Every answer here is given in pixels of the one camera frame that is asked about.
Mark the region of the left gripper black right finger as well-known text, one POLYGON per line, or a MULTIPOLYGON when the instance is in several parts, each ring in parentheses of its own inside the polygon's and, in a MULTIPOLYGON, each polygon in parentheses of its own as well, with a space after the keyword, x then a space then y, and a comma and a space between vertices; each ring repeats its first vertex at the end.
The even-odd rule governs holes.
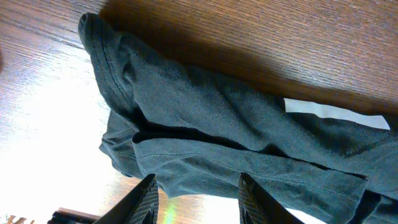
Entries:
POLYGON ((247 173, 240 174, 238 203, 240 224, 303 224, 247 173))

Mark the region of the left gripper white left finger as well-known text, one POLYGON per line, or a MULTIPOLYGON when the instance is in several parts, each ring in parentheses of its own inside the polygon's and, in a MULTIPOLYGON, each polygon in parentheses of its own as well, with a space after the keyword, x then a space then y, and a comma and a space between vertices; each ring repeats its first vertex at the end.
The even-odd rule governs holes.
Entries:
POLYGON ((158 185, 149 174, 94 224, 156 224, 158 212, 158 185))

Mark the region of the dark green t-shirt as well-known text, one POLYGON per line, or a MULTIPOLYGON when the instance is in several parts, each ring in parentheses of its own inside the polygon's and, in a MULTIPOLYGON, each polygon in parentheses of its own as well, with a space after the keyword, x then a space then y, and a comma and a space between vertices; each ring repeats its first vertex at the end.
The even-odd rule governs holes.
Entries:
POLYGON ((182 65, 97 14, 78 32, 110 108, 100 150, 169 196, 237 197, 251 175, 325 223, 397 222, 397 118, 266 95, 182 65))

